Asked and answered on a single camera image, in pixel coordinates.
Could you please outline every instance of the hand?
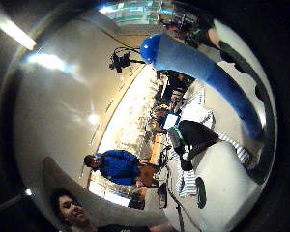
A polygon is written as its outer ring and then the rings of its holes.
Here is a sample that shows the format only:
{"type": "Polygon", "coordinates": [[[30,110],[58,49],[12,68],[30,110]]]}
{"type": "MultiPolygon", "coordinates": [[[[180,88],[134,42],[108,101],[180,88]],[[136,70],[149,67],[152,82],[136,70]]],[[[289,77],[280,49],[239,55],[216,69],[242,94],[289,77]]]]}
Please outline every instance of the hand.
{"type": "Polygon", "coordinates": [[[141,181],[136,181],[136,186],[137,186],[138,188],[140,188],[140,187],[143,187],[144,184],[143,184],[141,181]]]}
{"type": "Polygon", "coordinates": [[[145,159],[140,159],[139,160],[139,164],[141,164],[141,165],[148,165],[148,161],[145,160],[145,159]]]}

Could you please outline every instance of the man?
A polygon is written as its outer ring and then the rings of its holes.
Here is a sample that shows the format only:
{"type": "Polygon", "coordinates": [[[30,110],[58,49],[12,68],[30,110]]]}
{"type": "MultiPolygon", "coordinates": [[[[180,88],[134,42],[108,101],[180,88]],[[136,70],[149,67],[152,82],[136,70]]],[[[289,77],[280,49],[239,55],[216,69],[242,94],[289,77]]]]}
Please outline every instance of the man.
{"type": "Polygon", "coordinates": [[[61,222],[68,225],[72,232],[149,232],[148,227],[106,225],[95,227],[85,215],[82,206],[67,190],[58,188],[52,192],[51,206],[61,222]]]}
{"type": "Polygon", "coordinates": [[[104,178],[118,185],[149,186],[140,177],[139,169],[139,166],[149,165],[149,162],[125,150],[108,150],[103,154],[88,155],[84,163],[94,171],[99,170],[104,178]]]}

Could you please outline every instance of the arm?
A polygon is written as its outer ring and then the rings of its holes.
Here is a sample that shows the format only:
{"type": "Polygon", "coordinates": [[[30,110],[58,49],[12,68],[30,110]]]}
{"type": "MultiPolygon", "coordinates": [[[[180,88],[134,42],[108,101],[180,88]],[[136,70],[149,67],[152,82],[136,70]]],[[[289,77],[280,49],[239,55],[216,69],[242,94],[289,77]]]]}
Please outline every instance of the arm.
{"type": "Polygon", "coordinates": [[[123,160],[128,160],[131,162],[138,163],[138,158],[135,155],[125,150],[109,150],[109,151],[106,151],[106,153],[110,155],[111,157],[117,157],[123,160]]]}

